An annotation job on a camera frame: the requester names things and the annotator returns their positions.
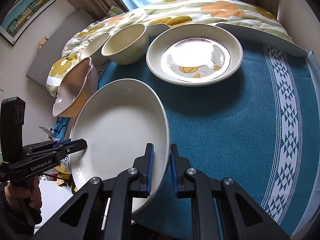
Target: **pink scalloped bowl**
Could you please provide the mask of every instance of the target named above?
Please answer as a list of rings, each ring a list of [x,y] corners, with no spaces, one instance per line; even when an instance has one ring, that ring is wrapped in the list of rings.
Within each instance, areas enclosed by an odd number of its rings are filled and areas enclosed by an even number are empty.
[[[53,105],[53,116],[76,117],[98,89],[98,74],[90,57],[80,61],[63,78]]]

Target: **white bowl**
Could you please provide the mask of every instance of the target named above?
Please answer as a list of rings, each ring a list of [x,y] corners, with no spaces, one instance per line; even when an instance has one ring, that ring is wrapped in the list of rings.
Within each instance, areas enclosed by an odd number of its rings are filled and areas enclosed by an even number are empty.
[[[169,162],[170,132],[160,99],[145,83],[121,79],[99,89],[79,114],[71,138],[83,138],[88,145],[70,154],[78,189],[95,176],[103,180],[116,177],[144,155],[147,143],[153,143],[150,197],[134,199],[132,212],[142,209],[159,190]]]
[[[88,99],[98,89],[98,74],[91,62],[85,58],[63,78],[53,105],[54,117],[76,117]]]
[[[233,75],[243,50],[228,31],[207,24],[181,25],[160,34],[146,60],[158,78],[181,86],[206,86]]]
[[[144,24],[133,24],[117,32],[103,45],[102,55],[120,65],[138,61],[146,53],[149,37]]]
[[[149,37],[159,36],[161,33],[169,30],[170,27],[164,23],[147,25],[147,33]]]
[[[103,33],[93,41],[89,43],[89,45],[84,49],[81,54],[81,60],[86,57],[91,57],[93,65],[96,67],[105,63],[108,58],[101,54],[101,49],[103,44],[109,39],[110,33]]]

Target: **white diamond pattern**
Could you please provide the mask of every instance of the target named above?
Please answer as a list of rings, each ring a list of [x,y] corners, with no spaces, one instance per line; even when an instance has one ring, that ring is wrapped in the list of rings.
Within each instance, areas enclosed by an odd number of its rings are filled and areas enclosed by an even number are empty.
[[[274,163],[261,206],[280,225],[297,182],[301,149],[301,112],[295,83],[284,52],[264,45],[276,101]]]

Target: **picture frame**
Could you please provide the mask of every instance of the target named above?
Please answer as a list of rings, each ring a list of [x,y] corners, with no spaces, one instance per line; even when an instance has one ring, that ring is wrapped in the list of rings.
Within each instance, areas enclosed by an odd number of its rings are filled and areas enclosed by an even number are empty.
[[[0,25],[0,34],[12,46],[28,26],[56,0],[19,0]]]

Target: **teal tablecloth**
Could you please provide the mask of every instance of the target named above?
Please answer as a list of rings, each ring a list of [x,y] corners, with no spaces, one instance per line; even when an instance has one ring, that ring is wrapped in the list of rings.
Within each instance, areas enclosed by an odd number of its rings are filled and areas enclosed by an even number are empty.
[[[109,62],[99,88],[135,78],[161,99],[180,155],[209,177],[233,177],[291,235],[308,204],[320,147],[315,89],[304,58],[240,40],[244,59],[230,78],[181,87],[154,76],[143,57]],[[170,169],[157,196],[134,220],[191,239],[189,199],[176,199]]]

